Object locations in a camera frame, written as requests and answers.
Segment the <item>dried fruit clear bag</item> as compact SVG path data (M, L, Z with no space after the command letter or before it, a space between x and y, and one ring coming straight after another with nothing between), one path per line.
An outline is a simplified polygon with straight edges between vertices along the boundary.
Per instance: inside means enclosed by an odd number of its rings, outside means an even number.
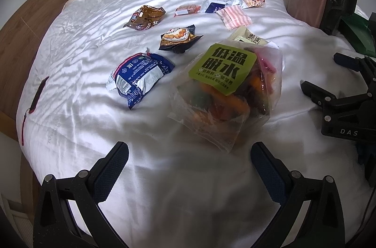
M169 116L229 153L270 118L282 90L282 52L240 41L211 45L172 82Z

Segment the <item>beige small snack packet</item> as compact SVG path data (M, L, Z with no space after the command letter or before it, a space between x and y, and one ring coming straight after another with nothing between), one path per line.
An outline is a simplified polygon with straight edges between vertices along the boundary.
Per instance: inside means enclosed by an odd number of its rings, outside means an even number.
M253 34L247 27L245 26L240 26L238 27L234 33L232 33L229 38L231 41L240 41L240 42L245 42L245 43L251 43L251 44L256 44L256 45L265 45L268 44L268 41L260 38L259 36Z

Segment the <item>pink striped snack packet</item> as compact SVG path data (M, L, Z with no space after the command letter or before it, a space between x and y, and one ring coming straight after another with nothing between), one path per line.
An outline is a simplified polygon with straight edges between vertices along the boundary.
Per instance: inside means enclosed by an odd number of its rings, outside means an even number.
M252 19L238 5L222 8L216 11L216 14L219 15L229 31L241 26L248 27L252 24Z

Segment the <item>white blue newsprint packet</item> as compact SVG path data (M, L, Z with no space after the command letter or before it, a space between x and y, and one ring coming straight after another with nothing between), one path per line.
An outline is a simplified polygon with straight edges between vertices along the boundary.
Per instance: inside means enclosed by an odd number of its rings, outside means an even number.
M241 6L243 0L204 0L201 3L200 13L215 13L228 6Z

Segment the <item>Danisa butter cookies packet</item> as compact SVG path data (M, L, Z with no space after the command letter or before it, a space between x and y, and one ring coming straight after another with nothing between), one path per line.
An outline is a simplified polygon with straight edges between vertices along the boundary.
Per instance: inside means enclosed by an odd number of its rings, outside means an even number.
M182 54L201 38L202 35L196 35L195 25L173 28L161 35L159 50Z

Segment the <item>orange wafer bar packet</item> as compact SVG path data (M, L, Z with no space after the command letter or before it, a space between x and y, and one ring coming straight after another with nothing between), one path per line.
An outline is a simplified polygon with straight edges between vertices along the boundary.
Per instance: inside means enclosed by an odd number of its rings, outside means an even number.
M174 17L196 14L200 12L200 9L201 9L201 6L199 4L182 5L182 6L179 6L177 9L175 9Z

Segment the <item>blue silver snack packet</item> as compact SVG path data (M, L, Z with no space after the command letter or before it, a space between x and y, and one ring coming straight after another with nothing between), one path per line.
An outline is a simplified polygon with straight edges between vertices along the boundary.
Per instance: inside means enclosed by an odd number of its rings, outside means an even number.
M111 72L106 89L109 92L117 90L127 100L128 108L132 109L174 68L175 65L162 55L148 51L137 53L127 57Z

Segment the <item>brown oat snack bag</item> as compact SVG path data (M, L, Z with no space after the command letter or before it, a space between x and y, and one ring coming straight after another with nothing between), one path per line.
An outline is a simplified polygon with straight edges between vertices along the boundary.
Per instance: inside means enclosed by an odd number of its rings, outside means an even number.
M129 27L137 31L147 30L159 24L165 14L166 11L162 7L156 8L143 5L132 14L123 27Z

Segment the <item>green tray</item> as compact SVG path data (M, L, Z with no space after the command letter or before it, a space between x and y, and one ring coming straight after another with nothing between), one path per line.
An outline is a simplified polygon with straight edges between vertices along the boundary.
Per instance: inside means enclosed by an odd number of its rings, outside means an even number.
M375 12L368 19L355 13L342 16L338 31L357 53L375 58Z

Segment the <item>wooden headboard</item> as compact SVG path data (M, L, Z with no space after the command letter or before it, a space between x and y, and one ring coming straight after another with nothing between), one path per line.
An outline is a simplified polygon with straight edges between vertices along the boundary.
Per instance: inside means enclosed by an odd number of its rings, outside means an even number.
M48 28L68 0L26 0L1 29L1 133L18 140L23 87Z

